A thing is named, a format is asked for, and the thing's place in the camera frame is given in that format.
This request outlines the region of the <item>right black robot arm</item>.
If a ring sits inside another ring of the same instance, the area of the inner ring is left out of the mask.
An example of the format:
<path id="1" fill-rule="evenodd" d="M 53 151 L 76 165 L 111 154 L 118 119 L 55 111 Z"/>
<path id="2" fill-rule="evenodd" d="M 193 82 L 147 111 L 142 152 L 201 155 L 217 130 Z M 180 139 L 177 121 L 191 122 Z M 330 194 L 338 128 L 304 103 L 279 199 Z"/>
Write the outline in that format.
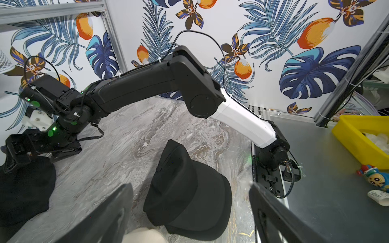
<path id="1" fill-rule="evenodd" d="M 127 105 L 167 92 L 181 93 L 187 110 L 198 118 L 216 119 L 251 140 L 259 149 L 257 160 L 275 170 L 288 162 L 289 143 L 279 128 L 236 101 L 215 81 L 185 46 L 175 48 L 161 60 L 100 80 L 78 92 L 45 75 L 19 95 L 33 111 L 56 115 L 57 120 L 41 129 L 33 126 L 6 140 L 5 173 L 17 170 L 50 153 L 51 162 L 81 152 L 79 134 Z"/>

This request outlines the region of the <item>yellow plastic bin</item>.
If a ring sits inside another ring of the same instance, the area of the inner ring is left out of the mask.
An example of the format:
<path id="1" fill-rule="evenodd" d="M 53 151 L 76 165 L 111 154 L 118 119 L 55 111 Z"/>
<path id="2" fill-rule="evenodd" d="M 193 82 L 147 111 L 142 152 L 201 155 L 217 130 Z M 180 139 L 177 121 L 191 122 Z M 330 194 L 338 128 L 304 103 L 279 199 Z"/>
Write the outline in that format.
<path id="1" fill-rule="evenodd" d="M 388 135 L 388 116 L 342 115 L 332 133 L 361 164 L 389 169 L 389 155 L 365 136 L 365 133 Z"/>

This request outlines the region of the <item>small cartoon figurine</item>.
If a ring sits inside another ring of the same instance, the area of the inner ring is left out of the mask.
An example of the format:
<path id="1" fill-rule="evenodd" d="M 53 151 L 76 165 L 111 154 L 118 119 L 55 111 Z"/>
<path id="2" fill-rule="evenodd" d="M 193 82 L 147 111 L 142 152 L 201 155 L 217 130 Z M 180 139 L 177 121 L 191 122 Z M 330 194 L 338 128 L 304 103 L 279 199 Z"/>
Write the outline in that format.
<path id="1" fill-rule="evenodd" d="M 384 192 L 389 192 L 389 173 L 381 172 L 377 167 L 372 165 L 362 165 L 356 173 L 359 176 L 365 176 L 367 182 L 371 185 Z"/>

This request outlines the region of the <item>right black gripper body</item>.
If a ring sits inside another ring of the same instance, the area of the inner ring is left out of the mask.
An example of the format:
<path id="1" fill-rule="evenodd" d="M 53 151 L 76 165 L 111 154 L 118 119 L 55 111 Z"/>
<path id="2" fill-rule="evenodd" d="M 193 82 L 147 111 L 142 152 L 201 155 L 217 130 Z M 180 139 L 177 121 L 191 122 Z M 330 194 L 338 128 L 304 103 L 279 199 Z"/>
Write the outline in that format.
<path id="1" fill-rule="evenodd" d="M 56 121 L 45 132 L 27 129 L 22 134 L 10 135 L 6 139 L 6 166 L 26 166 L 42 155 L 51 154 L 51 163 L 81 153 L 77 134 L 72 134 Z"/>

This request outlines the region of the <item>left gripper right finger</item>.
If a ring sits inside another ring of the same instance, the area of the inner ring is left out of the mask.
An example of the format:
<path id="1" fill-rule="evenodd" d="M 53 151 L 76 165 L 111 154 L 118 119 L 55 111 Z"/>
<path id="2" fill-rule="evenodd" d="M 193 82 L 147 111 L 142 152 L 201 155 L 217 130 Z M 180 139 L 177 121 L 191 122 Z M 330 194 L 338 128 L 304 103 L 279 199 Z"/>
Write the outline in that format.
<path id="1" fill-rule="evenodd" d="M 325 238 L 308 227 L 273 194 L 256 182 L 251 183 L 249 200 L 262 243 L 324 243 Z"/>

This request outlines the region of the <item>black cap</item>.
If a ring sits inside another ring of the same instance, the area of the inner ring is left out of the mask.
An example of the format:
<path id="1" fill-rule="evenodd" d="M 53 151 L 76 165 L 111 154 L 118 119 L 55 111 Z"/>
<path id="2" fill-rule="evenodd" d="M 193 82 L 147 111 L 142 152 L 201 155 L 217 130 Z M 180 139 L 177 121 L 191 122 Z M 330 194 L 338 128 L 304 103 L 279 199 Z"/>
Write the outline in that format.
<path id="1" fill-rule="evenodd" d="M 47 157 L 10 173 L 1 166 L 1 242 L 6 243 L 27 221 L 49 209 L 56 169 Z"/>
<path id="2" fill-rule="evenodd" d="M 229 181 L 192 160 L 182 144 L 168 140 L 143 205 L 152 225 L 189 239 L 214 241 L 226 230 L 231 210 Z"/>

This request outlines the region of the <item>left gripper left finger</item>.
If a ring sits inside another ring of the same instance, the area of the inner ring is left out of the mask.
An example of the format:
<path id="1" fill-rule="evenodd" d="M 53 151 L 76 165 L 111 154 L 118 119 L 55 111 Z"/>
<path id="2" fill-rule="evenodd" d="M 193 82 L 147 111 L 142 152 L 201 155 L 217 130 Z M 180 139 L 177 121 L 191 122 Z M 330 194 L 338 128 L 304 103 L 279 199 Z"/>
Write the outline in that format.
<path id="1" fill-rule="evenodd" d="M 123 184 L 58 243 L 121 243 L 130 221 L 133 187 Z"/>

